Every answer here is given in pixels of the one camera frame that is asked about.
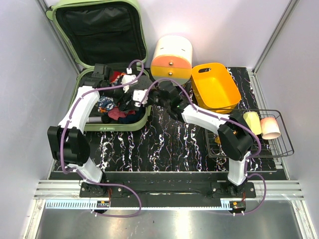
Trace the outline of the grey dotted cloth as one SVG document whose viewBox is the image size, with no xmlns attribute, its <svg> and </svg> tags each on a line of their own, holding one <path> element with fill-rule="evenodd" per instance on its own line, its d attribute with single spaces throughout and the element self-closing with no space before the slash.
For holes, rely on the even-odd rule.
<svg viewBox="0 0 319 239">
<path fill-rule="evenodd" d="M 137 111 L 137 108 L 143 106 L 145 101 L 141 100 L 146 94 L 147 89 L 152 84 L 147 75 L 141 75 L 136 79 L 136 75 L 124 75 L 121 78 L 121 88 L 119 96 L 116 97 L 120 111 Z"/>
</svg>

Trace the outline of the green hard-shell suitcase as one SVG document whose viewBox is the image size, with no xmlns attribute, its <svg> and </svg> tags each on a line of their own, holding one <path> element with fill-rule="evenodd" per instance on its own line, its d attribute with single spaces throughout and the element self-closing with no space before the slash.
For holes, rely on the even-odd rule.
<svg viewBox="0 0 319 239">
<path fill-rule="evenodd" d="M 61 0 L 46 10 L 60 36 L 70 50 L 73 59 L 84 71 L 76 80 L 70 105 L 79 101 L 76 109 L 69 110 L 58 124 L 60 127 L 77 127 L 81 131 L 137 131 L 148 121 L 151 107 L 143 110 L 133 123 L 89 123 L 100 94 L 82 94 L 94 85 L 82 87 L 81 82 L 93 73 L 95 66 L 107 65 L 114 70 L 125 71 L 133 60 L 133 73 L 141 71 L 141 64 L 148 57 L 139 4 L 135 0 Z"/>
</svg>

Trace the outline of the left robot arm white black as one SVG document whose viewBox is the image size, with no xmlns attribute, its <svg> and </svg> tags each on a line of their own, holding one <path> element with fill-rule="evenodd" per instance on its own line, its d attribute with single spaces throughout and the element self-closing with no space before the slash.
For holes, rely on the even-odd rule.
<svg viewBox="0 0 319 239">
<path fill-rule="evenodd" d="M 111 196 L 112 189 L 106 184 L 105 174 L 90 158 L 90 145 L 84 136 L 84 128 L 102 93 L 98 89 L 109 87 L 113 76 L 108 65 L 96 64 L 90 75 L 81 78 L 66 116 L 47 131 L 52 156 L 60 161 L 62 172 L 78 173 L 84 179 L 84 192 L 96 197 Z"/>
</svg>

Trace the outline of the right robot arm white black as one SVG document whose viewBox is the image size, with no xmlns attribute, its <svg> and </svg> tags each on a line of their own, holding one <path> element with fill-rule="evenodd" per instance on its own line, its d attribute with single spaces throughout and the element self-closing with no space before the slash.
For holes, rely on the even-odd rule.
<svg viewBox="0 0 319 239">
<path fill-rule="evenodd" d="M 165 108 L 171 118 L 197 125 L 218 135 L 221 149 L 228 158 L 227 182 L 221 193 L 238 197 L 244 192 L 248 179 L 247 164 L 252 157 L 251 148 L 259 138 L 239 113 L 230 115 L 205 110 L 195 105 L 182 86 L 175 87 L 170 81 L 154 82 L 147 89 L 142 103 Z"/>
</svg>

